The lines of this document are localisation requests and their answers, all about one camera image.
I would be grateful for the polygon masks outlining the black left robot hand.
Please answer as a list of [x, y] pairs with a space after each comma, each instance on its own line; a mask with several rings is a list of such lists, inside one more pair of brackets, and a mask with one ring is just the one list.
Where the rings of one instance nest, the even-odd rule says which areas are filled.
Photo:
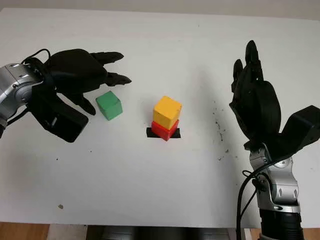
[[123, 54], [116, 51], [89, 53], [84, 49], [70, 49], [53, 54], [45, 62], [45, 67], [57, 92], [94, 116], [96, 110], [84, 97], [84, 93], [97, 90], [103, 84], [114, 87], [131, 83], [127, 76], [104, 68], [104, 65], [119, 61], [123, 57]]

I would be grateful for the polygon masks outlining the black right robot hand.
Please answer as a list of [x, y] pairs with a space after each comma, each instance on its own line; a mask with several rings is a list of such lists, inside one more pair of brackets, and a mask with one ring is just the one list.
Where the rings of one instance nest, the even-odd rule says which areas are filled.
[[233, 65], [233, 93], [229, 104], [251, 150], [275, 137], [280, 130], [281, 108], [273, 85], [264, 80], [257, 46], [250, 40], [245, 49], [245, 65]]

